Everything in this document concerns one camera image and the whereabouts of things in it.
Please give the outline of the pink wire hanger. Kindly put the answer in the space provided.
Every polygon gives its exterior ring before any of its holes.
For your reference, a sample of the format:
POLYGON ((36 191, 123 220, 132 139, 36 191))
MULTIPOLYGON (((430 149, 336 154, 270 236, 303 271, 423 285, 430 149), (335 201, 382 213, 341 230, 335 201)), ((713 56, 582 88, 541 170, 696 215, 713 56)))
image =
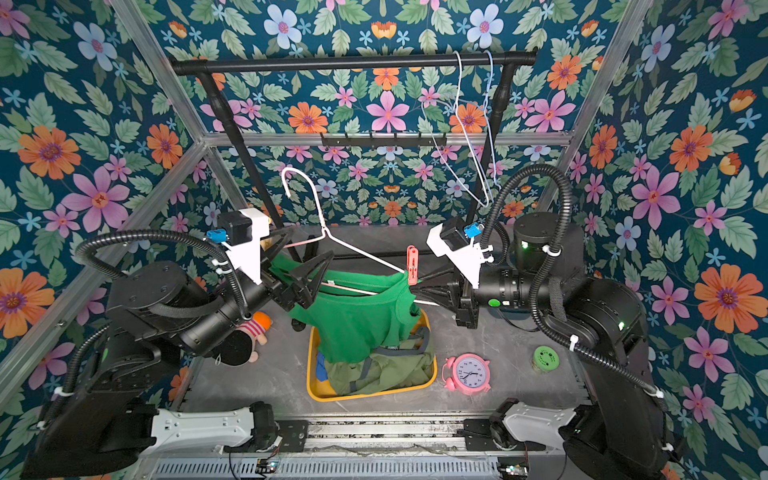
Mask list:
MULTIPOLYGON (((380 265, 383 265, 383 266, 385 266, 385 267, 387 267, 387 268, 389 268, 389 269, 391 269, 391 270, 393 270, 393 271, 395 271, 397 273, 401 273, 401 274, 405 273, 404 269, 402 269, 400 267, 397 267, 397 266, 389 263, 388 261, 385 261, 384 259, 379 258, 378 256, 375 256, 375 255, 373 255, 373 254, 371 254, 371 253, 369 253, 369 252, 367 252, 365 250, 362 250, 362 249, 360 249, 358 247, 355 247, 355 246, 347 243, 346 241, 344 241, 344 240, 334 236, 332 231, 331 231, 331 229, 330 229, 330 227, 326 223, 326 220, 325 220, 325 217, 324 217, 324 214, 323 214, 323 211, 322 211, 322 205, 321 205, 321 202, 320 202, 320 199, 319 199, 319 195, 318 195, 315 183, 313 182, 313 180, 306 173, 304 173, 303 171, 301 171, 301 170, 299 170, 297 168, 294 168, 294 167, 285 167, 280 172, 281 184, 282 184, 282 187, 284 189, 285 195, 288 198, 290 198, 292 196, 292 193, 291 193, 290 188, 289 188, 288 175, 291 175, 291 176, 298 175, 301 178, 303 178, 307 182, 307 184, 309 185, 310 191, 311 191, 312 196, 313 196, 313 201, 314 201, 314 204, 315 204, 315 207, 316 207, 316 210, 317 210, 317 215, 318 215, 318 220, 319 220, 319 225, 320 225, 321 233, 320 233, 320 236, 309 238, 307 240, 303 240, 303 241, 300 241, 300 242, 292 243, 292 244, 287 245, 287 247, 310 245, 310 244, 313 244, 313 243, 318 243, 318 242, 320 242, 320 241, 322 241, 324 239, 329 239, 332 242, 334 242, 334 243, 336 243, 336 244, 346 248, 347 250, 350 250, 350 251, 352 251, 354 253, 362 255, 363 258, 367 258, 369 260, 373 260, 374 262, 376 262, 376 263, 378 263, 380 265)), ((365 296, 369 296, 369 297, 370 296, 378 295, 378 293, 376 293, 376 292, 371 292, 371 291, 367 291, 367 290, 361 290, 361 289, 341 286, 341 285, 336 284, 334 281, 322 281, 321 285, 324 286, 324 287, 327 287, 327 288, 332 288, 332 289, 335 289, 335 290, 345 291, 345 292, 349 292, 349 293, 355 293, 355 294, 359 294, 359 295, 365 295, 365 296)), ((425 305, 425 306, 435 306, 435 307, 439 306, 438 303, 436 303, 436 302, 429 301, 429 300, 422 300, 422 299, 416 299, 415 303, 416 304, 420 304, 420 305, 425 305)))

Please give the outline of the red clothespin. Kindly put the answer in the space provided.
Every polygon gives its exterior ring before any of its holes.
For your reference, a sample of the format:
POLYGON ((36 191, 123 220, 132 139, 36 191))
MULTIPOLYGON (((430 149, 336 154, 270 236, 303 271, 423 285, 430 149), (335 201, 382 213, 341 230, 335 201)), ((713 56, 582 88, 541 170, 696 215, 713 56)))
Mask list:
POLYGON ((406 250, 407 281, 409 286, 418 284, 419 250, 414 245, 409 245, 406 250))

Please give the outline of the green tank top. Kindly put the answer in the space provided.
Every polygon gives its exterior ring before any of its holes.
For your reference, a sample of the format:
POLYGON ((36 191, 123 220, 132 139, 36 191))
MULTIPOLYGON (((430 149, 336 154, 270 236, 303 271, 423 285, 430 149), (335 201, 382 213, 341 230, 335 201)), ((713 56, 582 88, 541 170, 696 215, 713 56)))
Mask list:
POLYGON ((316 329, 331 363, 359 363, 379 347, 397 347, 421 318, 407 275, 327 269, 314 302, 289 315, 316 329))

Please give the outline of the olive grey tank top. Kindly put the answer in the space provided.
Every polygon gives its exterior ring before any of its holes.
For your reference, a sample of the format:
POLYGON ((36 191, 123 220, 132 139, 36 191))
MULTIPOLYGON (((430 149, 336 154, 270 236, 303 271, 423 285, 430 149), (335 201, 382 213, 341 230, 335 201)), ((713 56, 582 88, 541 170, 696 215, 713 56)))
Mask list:
POLYGON ((325 361, 324 367, 340 397, 425 386, 437 370, 431 330, 421 326, 398 347, 378 347, 357 363, 325 361))

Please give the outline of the white wire hanger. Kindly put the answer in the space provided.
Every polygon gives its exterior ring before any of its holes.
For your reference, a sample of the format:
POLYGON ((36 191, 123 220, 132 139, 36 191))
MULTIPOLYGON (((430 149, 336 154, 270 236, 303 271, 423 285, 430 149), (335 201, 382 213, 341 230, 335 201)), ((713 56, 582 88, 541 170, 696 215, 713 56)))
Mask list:
POLYGON ((494 78, 494 61, 491 52, 485 51, 485 55, 490 61, 490 73, 486 79, 485 90, 482 97, 483 102, 477 104, 462 99, 463 93, 461 85, 462 79, 464 78, 464 62, 458 51, 454 51, 453 55, 456 58, 458 73, 453 103, 448 103, 448 106, 450 107, 449 112, 451 113, 449 125, 451 126, 451 132, 459 133, 460 138, 464 140, 464 143, 468 148, 468 153, 475 167, 476 179, 480 183, 481 198, 473 193, 467 185, 462 183, 459 175, 449 165, 449 160, 445 154, 447 148, 438 145, 437 138, 434 134, 430 134, 430 139, 435 152, 438 154, 439 161, 448 167, 448 171, 454 177, 454 185, 466 192, 472 200, 477 202, 479 207, 487 208, 491 206, 491 203, 494 200, 493 187, 499 185, 494 134, 491 131, 489 118, 491 111, 490 93, 493 88, 494 78), (478 127, 481 128, 479 133, 484 133, 486 139, 489 141, 489 145, 483 147, 482 151, 479 151, 470 139, 470 120, 473 120, 478 127))
POLYGON ((489 207, 493 201, 492 188, 499 185, 495 139, 500 132, 505 111, 509 105, 511 76, 514 67, 501 63, 500 75, 493 98, 486 102, 485 119, 487 121, 486 140, 483 146, 482 158, 478 167, 477 181, 480 188, 477 203, 480 207, 489 207))

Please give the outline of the blue tank top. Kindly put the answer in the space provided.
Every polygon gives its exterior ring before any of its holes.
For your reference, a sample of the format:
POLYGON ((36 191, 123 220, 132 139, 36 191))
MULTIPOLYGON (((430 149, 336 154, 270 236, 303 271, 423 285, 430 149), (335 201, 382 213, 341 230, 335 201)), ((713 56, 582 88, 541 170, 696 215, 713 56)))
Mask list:
POLYGON ((315 379, 317 382, 322 383, 328 380, 328 373, 325 363, 325 356, 321 352, 317 352, 315 363, 315 379))

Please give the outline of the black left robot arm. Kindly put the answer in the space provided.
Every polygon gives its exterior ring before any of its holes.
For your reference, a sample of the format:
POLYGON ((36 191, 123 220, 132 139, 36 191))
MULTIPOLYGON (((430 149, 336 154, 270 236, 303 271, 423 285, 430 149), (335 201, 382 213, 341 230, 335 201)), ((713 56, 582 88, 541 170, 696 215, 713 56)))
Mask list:
POLYGON ((333 256, 324 253, 276 274, 275 261, 289 237, 288 230, 280 230, 272 234, 271 247, 254 246, 255 277, 234 265, 230 251, 188 233, 125 230, 82 242, 76 257, 112 282, 108 323, 73 353, 60 390, 42 408, 37 442, 22 477, 110 473, 158 446, 153 424, 160 411, 141 401, 143 392, 174 374, 186 354, 222 353, 236 329, 265 304, 291 310, 315 301, 333 256), (171 261, 126 274, 97 257, 104 247, 139 240, 184 244, 206 253, 223 285, 207 292, 171 261))

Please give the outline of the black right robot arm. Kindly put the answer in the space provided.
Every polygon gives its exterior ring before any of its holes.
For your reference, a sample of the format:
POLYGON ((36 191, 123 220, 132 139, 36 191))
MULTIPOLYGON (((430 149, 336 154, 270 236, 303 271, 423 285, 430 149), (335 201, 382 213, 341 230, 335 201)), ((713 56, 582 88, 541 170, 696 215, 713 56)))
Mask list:
POLYGON ((482 309, 525 314, 574 357, 586 402, 568 408, 505 401, 491 417, 502 446, 533 442, 563 451, 594 479, 658 479, 684 441, 665 424, 664 394, 648 366, 645 307, 627 286, 588 277, 582 229, 557 213, 520 217, 501 234, 505 263, 483 262, 474 225, 449 221, 427 239, 449 265, 413 292, 474 329, 482 309))

